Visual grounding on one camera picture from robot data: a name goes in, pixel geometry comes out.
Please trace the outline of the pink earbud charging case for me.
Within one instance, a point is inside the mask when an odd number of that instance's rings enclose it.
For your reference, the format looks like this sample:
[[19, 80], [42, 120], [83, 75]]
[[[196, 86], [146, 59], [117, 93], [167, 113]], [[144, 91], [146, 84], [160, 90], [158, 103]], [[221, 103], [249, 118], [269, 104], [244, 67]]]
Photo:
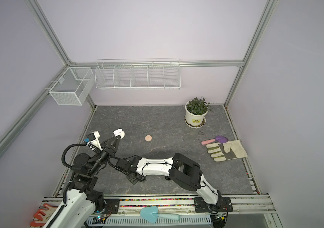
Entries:
[[145, 136], [145, 140], [146, 140], [147, 142], [152, 141], [152, 136], [151, 136], [151, 135], [146, 135], [146, 136]]

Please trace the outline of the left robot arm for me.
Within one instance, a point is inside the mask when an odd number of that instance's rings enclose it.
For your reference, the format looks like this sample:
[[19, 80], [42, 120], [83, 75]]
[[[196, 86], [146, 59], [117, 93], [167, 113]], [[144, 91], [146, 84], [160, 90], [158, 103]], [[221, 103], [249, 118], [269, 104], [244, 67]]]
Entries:
[[[107, 158], [115, 156], [121, 135], [116, 135], [102, 143], [96, 136], [88, 135], [83, 143], [71, 144], [62, 154], [62, 164], [71, 170], [71, 179], [63, 190], [63, 200], [54, 214], [44, 225], [45, 228], [88, 228], [88, 219], [94, 213], [117, 214], [119, 201], [106, 200], [104, 194], [94, 190], [97, 173], [106, 167]], [[73, 164], [65, 161], [69, 149], [90, 147], [96, 153], [93, 157], [79, 154]]]

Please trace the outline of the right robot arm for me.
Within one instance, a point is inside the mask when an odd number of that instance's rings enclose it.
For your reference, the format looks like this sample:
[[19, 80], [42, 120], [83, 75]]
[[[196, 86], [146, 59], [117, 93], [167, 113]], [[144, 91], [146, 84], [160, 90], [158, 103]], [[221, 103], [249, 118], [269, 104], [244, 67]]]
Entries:
[[195, 201], [197, 212], [217, 214], [233, 211], [230, 198], [223, 197], [207, 181], [198, 163], [182, 154], [167, 159], [148, 159], [137, 155], [129, 158], [114, 156], [107, 158], [107, 163], [123, 173], [132, 184], [146, 182], [147, 176], [163, 176], [182, 189], [196, 192], [199, 195]]

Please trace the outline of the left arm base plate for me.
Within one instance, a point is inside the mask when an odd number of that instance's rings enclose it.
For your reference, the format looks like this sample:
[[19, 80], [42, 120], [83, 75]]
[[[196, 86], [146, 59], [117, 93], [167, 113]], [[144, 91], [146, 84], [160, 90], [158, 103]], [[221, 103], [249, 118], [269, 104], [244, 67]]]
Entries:
[[96, 204], [94, 214], [117, 214], [120, 199], [103, 199], [102, 202]]

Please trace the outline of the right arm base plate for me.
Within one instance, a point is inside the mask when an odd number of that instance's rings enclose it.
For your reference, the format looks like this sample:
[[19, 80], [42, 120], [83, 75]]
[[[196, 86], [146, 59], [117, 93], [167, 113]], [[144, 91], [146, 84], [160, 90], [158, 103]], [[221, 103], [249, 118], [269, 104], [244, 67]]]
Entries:
[[216, 214], [220, 212], [232, 212], [233, 206], [230, 197], [218, 197], [217, 204], [208, 204], [202, 197], [194, 198], [194, 207], [197, 213], [206, 212]]

